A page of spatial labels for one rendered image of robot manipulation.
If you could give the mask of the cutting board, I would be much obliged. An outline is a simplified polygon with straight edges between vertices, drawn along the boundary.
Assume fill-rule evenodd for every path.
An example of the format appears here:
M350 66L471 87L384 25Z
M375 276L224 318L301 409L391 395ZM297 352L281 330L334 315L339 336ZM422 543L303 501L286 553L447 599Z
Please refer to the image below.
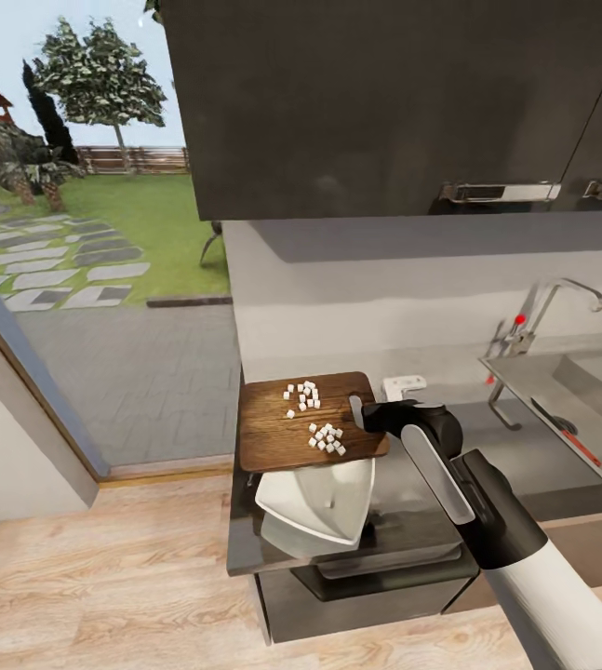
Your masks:
M315 384L318 405L308 407L312 392L305 395L305 410L299 408L300 386ZM284 398L293 385L289 399ZM387 432L369 433L357 426L350 397L359 396L362 405L376 404L368 376L354 371L301 378L250 382L241 391L239 464L244 473L259 474L292 470L335 462L360 461L386 456L390 450ZM288 417L294 411L293 418ZM342 430L340 438L346 453L320 449L317 432L327 426ZM315 432L310 426L316 425ZM316 441L315 447L309 444Z

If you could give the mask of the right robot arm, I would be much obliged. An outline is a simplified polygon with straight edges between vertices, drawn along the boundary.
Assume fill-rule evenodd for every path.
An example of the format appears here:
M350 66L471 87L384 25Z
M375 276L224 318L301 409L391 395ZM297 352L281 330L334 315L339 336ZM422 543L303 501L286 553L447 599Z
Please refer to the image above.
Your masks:
M362 406L364 430L401 439L487 578L534 670L602 670L602 602L479 449L462 456L460 422L445 405L403 399L420 375L382 380Z

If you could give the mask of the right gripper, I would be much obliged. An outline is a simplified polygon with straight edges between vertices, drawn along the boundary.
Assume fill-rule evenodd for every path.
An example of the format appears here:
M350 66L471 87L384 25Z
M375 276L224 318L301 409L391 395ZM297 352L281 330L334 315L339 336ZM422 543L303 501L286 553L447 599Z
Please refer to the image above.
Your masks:
M365 406L362 406L361 410L364 430L369 433L387 432L394 434L392 432L392 426L390 426L390 416L397 408L399 408L399 406L403 406L403 404L416 404L416 399L366 404Z

